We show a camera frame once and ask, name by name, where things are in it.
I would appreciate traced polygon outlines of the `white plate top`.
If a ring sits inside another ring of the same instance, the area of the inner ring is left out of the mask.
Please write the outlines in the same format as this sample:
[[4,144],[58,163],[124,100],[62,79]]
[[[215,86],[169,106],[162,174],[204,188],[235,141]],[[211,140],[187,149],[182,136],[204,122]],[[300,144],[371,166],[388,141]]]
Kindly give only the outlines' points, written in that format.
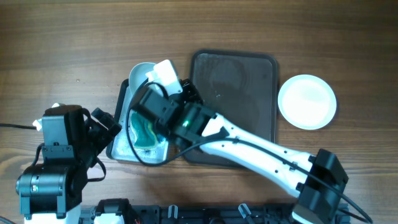
[[135,94],[136,90],[147,80],[146,73],[153,71],[155,63],[142,62],[135,65],[129,74],[129,99]]

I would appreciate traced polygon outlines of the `green yellow sponge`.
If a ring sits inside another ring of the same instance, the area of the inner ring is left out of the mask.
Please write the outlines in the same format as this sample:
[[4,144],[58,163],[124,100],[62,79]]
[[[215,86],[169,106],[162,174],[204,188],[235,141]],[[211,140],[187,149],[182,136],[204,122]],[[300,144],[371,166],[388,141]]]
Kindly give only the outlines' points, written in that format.
[[134,135],[134,148],[153,149],[163,141],[163,138],[154,132],[152,123],[135,111],[130,115],[130,124]]

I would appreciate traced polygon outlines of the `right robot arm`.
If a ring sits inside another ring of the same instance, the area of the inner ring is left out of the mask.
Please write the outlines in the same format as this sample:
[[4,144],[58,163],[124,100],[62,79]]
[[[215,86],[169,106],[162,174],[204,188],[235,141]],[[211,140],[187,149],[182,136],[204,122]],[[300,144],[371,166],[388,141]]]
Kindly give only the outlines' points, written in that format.
[[245,131],[203,105],[190,80],[170,94],[166,86],[144,82],[129,109],[148,121],[152,132],[180,148],[199,149],[246,167],[276,183],[297,199],[291,218],[300,223],[331,223],[344,199],[348,176],[338,158],[282,147]]

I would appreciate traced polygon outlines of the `white plate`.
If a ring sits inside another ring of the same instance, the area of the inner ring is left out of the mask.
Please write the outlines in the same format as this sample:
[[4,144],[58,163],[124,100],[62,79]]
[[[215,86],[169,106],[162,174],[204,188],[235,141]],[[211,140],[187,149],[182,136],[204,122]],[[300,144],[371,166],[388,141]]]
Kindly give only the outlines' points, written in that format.
[[316,130],[327,126],[337,112],[331,86],[314,75],[296,75],[284,82],[277,104],[281,115],[293,126]]
[[142,62],[135,65],[129,74],[129,99],[135,94],[136,90],[147,80],[146,73],[153,71],[155,63]]

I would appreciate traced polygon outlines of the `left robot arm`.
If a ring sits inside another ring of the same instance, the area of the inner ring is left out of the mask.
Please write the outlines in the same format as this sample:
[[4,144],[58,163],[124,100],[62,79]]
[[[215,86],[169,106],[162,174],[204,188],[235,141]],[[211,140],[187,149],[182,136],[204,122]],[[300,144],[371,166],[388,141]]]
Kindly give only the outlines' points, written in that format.
[[88,169],[100,163],[98,155],[122,130],[99,108],[89,112],[80,105],[59,105],[42,117],[44,143],[37,159],[16,181],[20,213],[25,223],[78,223]]

